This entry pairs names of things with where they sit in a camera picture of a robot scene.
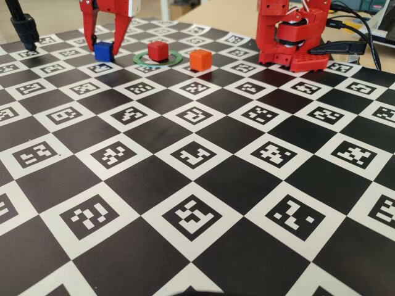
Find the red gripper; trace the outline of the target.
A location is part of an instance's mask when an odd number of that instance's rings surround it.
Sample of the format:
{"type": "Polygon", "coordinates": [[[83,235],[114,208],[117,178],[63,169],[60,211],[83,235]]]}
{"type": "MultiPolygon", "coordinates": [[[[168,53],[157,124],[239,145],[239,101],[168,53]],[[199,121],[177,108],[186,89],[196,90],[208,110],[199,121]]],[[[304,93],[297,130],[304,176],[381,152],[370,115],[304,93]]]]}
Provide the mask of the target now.
{"type": "Polygon", "coordinates": [[[108,12],[115,15],[114,42],[112,54],[116,56],[122,45],[125,34],[132,20],[133,1],[129,0],[79,0],[80,10],[83,16],[84,36],[90,51],[94,51],[96,20],[98,11],[108,12]]]}

